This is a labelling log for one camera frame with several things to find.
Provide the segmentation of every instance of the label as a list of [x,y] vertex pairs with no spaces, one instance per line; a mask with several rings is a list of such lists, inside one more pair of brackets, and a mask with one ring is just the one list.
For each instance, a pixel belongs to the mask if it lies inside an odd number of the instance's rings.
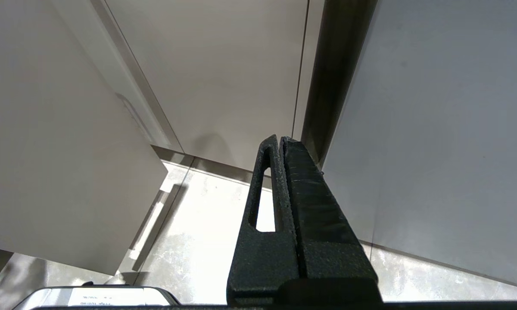
[[143,288],[76,287],[67,306],[145,306]]

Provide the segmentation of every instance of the tiled floor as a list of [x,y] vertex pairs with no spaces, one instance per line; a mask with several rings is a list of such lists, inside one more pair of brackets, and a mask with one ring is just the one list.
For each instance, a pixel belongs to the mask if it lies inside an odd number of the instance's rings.
[[[192,158],[173,161],[189,165]],[[0,274],[3,308],[12,308],[40,287],[85,281],[158,286],[184,304],[225,304],[227,273],[249,188],[244,180],[248,178],[233,180],[202,171],[201,161],[195,161],[191,168],[176,163],[165,164],[168,176],[161,186],[174,195],[171,209],[138,271],[132,270],[134,260],[128,254],[113,278],[15,254]],[[272,231],[273,218],[272,192],[264,189],[257,228]],[[379,276],[385,301],[517,300],[515,286],[368,245],[364,250]]]

